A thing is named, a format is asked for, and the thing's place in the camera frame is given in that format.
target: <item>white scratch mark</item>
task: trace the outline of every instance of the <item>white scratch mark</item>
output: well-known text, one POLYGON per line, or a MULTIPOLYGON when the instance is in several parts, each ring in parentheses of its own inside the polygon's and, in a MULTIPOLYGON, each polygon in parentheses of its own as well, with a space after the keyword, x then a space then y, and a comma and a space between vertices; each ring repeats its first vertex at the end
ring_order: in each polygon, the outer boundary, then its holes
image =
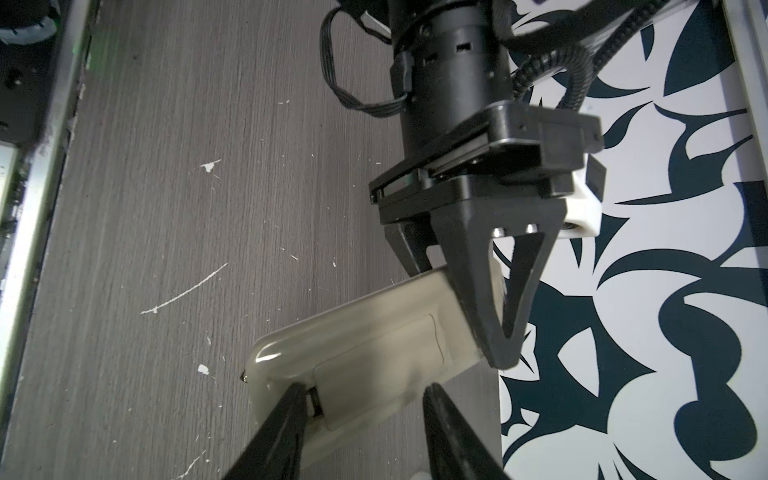
POLYGON ((210 173, 214 171, 214 165, 219 163, 221 159, 217 161, 210 162, 209 164, 202 164, 201 167, 205 169, 206 173, 210 173))
POLYGON ((227 262, 227 263, 225 263, 224 265, 220 266, 220 267, 219 267, 218 269, 216 269, 216 271, 215 271, 215 272, 213 272, 211 275, 209 275, 209 276, 206 276, 205 278, 203 278, 203 281, 202 281, 202 282, 200 282, 200 283, 198 283, 197 285, 193 286, 192 288, 190 288, 190 289, 189 289, 189 290, 187 290, 186 292, 183 292, 181 295, 176 295, 174 298, 172 298, 172 299, 168 300, 166 303, 162 303, 161 305, 158 305, 158 306, 156 306, 156 307, 154 307, 154 308, 150 308, 149 310, 145 310, 144 312, 141 312, 141 313, 140 313, 140 315, 144 315, 145 313, 157 313, 157 311, 158 311, 159 309, 163 308, 164 306, 168 305, 169 303, 175 302, 176 300, 180 299, 182 296, 184 296, 184 295, 187 295, 187 294, 188 294, 189 292, 191 292, 192 290, 194 290, 194 289, 198 288, 198 287, 199 287, 200 285, 202 285, 203 283, 206 283, 208 280, 210 280, 211 278, 213 278, 213 277, 214 277, 214 275, 216 275, 217 273, 219 273, 219 272, 221 271, 221 269, 223 269, 224 267, 226 267, 228 264, 229 264, 229 262, 227 262))
POLYGON ((201 456, 203 456, 203 455, 205 454, 205 452, 207 452, 207 451, 208 451, 208 449, 205 449, 205 450, 203 450, 203 453, 200 453, 200 454, 197 456, 197 458, 195 458, 195 459, 192 461, 192 463, 190 463, 190 466, 188 466, 188 467, 187 467, 187 471, 186 471, 186 472, 184 472, 184 473, 182 473, 181 475, 177 476, 176 478, 174 478, 174 480, 179 480, 179 478, 184 478, 184 477, 186 477, 187 475, 189 475, 189 474, 190 474, 190 470, 192 469, 192 467, 194 467, 194 464, 196 464, 196 463, 197 463, 197 461, 198 461, 198 460, 200 460, 200 457, 201 457, 201 456))

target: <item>white speck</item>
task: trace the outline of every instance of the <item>white speck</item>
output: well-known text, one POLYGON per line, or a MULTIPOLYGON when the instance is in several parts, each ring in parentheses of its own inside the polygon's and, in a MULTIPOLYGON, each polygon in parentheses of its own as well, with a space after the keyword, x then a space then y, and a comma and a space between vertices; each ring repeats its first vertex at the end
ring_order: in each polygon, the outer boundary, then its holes
POLYGON ((219 163, 221 159, 217 161, 210 162, 209 164, 202 164, 201 167, 205 169, 206 173, 210 173, 214 171, 214 165, 219 163))
POLYGON ((174 480, 179 480, 180 478, 184 478, 184 477, 186 477, 187 475, 189 475, 189 473, 190 473, 190 470, 192 469, 192 467, 194 467, 194 464, 196 464, 196 463, 197 463, 197 461, 198 461, 198 460, 200 460, 200 457, 201 457, 201 456, 203 456, 203 454, 205 454, 205 452, 207 452, 207 451, 208 451, 207 449, 203 450, 203 452, 202 452, 202 453, 200 453, 200 454, 197 456, 197 458, 195 458, 195 459, 192 461, 192 463, 190 463, 190 466, 188 466, 188 467, 187 467, 187 471, 186 471, 186 472, 184 472, 184 473, 182 473, 181 475, 177 476, 176 478, 174 478, 174 480))
POLYGON ((169 303, 175 302, 176 300, 180 299, 182 296, 184 296, 184 295, 187 295, 187 294, 188 294, 189 292, 191 292, 192 290, 194 290, 194 289, 198 288, 198 287, 199 287, 200 285, 202 285, 203 283, 206 283, 208 280, 210 280, 211 278, 213 278, 213 277, 214 277, 214 275, 216 275, 217 273, 219 273, 219 272, 221 271, 221 269, 223 269, 224 267, 226 267, 228 263, 229 263, 229 262, 227 262, 227 263, 225 263, 224 265, 220 266, 220 267, 219 267, 219 268, 218 268, 218 269, 217 269, 215 272, 213 272, 211 275, 209 275, 209 276, 206 276, 206 277, 203 279, 203 281, 202 281, 202 282, 200 282, 200 283, 198 283, 197 285, 193 286, 192 288, 190 288, 190 289, 189 289, 189 290, 187 290, 186 292, 183 292, 181 295, 176 295, 174 298, 172 298, 172 299, 168 300, 166 303, 162 303, 161 305, 158 305, 158 306, 156 306, 156 307, 154 307, 154 308, 150 308, 149 310, 145 310, 144 312, 141 312, 141 313, 140 313, 140 315, 144 315, 145 313, 157 313, 157 311, 158 311, 159 309, 163 308, 164 306, 168 305, 169 303))

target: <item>wood grain surface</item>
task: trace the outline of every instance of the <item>wood grain surface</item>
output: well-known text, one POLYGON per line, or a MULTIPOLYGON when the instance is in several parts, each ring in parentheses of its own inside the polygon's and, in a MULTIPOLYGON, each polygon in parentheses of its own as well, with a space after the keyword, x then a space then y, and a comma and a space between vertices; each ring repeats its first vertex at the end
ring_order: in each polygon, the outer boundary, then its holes
MULTIPOLYGON (((401 160, 399 122, 325 86, 332 6, 103 1, 3 478, 219 478, 255 433, 238 379, 254 342, 406 278, 366 190, 401 160)), ((343 15, 334 41, 339 83, 390 98, 389 47, 343 15)), ((446 389, 500 455, 495 371, 446 389)), ((417 403, 303 478, 428 468, 417 403)))

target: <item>black and white patterned surface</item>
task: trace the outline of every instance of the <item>black and white patterned surface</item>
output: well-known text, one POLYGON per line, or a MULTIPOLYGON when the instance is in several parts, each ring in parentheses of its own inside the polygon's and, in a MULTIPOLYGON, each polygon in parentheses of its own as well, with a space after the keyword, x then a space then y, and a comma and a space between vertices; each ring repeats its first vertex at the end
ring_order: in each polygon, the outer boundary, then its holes
MULTIPOLYGON (((574 7, 516 3, 521 31, 574 7)), ((602 233, 556 243, 522 362, 500 372, 515 480, 768 478, 768 200, 739 75, 702 0, 632 38, 590 90, 602 233)), ((530 102, 554 107, 563 76, 530 102)))

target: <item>beige plastic device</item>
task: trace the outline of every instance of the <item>beige plastic device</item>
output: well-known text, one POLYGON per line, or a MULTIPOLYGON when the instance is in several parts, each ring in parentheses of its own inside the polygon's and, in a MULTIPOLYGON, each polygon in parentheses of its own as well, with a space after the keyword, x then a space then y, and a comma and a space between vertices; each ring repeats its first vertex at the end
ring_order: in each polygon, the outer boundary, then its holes
MULTIPOLYGON (((501 318, 503 277, 491 265, 501 318)), ((441 268, 263 337, 244 379, 257 428, 291 383, 307 387, 306 467, 481 358, 441 268)))

